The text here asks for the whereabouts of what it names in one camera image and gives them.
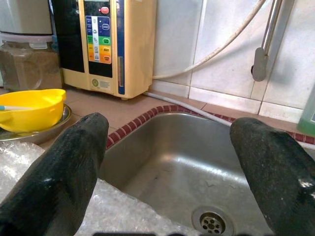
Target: toothbrush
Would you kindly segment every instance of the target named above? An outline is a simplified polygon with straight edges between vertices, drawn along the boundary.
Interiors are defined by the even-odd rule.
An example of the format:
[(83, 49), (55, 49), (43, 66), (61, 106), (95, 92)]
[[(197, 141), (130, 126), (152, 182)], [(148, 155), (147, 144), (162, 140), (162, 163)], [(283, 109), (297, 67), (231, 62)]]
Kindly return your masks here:
[(17, 110), (29, 110), (31, 107), (15, 107), (15, 106), (2, 106), (0, 105), (0, 111), (17, 111)]

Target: red button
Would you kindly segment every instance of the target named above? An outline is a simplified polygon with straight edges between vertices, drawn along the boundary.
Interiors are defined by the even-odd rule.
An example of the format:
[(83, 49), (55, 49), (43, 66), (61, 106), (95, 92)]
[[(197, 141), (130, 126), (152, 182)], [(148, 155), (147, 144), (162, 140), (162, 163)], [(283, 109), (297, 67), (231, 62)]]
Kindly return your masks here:
[(103, 13), (103, 14), (107, 14), (107, 13), (109, 12), (109, 9), (108, 9), (108, 7), (104, 6), (104, 7), (102, 7), (102, 8), (100, 9), (100, 11), (101, 11), (101, 13)]

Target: tiled wall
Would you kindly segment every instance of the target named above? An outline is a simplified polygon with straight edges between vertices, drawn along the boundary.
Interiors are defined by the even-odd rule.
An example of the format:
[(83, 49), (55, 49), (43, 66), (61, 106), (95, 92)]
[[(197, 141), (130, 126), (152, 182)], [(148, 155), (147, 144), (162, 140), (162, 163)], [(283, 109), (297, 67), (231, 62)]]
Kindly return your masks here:
[[(157, 0), (154, 74), (181, 71), (221, 46), (256, 2)], [(255, 49), (261, 46), (271, 3), (267, 0), (242, 34), (213, 60), (192, 73), (154, 80), (151, 89), (298, 122), (315, 83), (315, 1), (283, 0), (268, 78), (254, 82), (250, 69)]]

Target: red tile edging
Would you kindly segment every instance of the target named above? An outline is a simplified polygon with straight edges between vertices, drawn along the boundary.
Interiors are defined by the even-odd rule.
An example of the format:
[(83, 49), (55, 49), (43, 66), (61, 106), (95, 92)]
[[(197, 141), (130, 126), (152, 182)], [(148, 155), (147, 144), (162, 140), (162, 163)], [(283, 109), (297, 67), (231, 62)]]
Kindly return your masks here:
[[(147, 122), (151, 118), (155, 117), (156, 115), (158, 115), (160, 113), (164, 113), (164, 112), (185, 112), (187, 114), (192, 114), (192, 115), (197, 115), (197, 116), (203, 117), (202, 115), (200, 115), (196, 112), (193, 112), (189, 109), (186, 109), (186, 108), (178, 106), (178, 105), (167, 105), (167, 106), (154, 107), (151, 110), (145, 112), (144, 114), (138, 116), (133, 121), (131, 121), (128, 124), (124, 125), (123, 127), (119, 128), (115, 132), (109, 134), (108, 139), (107, 139), (106, 148), (110, 148), (112, 145), (117, 143), (120, 139), (122, 139), (123, 137), (125, 137), (126, 135), (131, 133), (133, 130), (135, 130), (139, 126), (143, 125), (145, 122)], [(219, 117), (223, 120), (226, 120), (228, 122), (233, 122), (235, 120), (235, 118), (223, 116), (220, 114), (215, 114), (215, 113), (210, 113), (210, 114), (212, 114), (216, 117)], [(314, 137), (306, 136), (306, 135), (298, 134), (298, 133), (293, 133), (293, 132), (288, 132), (288, 134), (292, 138), (294, 138), (296, 141), (315, 145), (315, 138)]]

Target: bubble wrap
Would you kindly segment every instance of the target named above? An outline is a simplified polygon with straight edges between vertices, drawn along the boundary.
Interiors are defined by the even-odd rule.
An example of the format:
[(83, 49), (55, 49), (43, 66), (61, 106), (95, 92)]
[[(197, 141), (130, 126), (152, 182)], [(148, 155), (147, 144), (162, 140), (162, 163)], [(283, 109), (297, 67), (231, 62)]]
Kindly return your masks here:
[(95, 232), (200, 235), (199, 231), (158, 215), (149, 205), (100, 179), (95, 185), (83, 223), (75, 235), (91, 236)]
[(43, 152), (31, 143), (0, 142), (0, 202)]

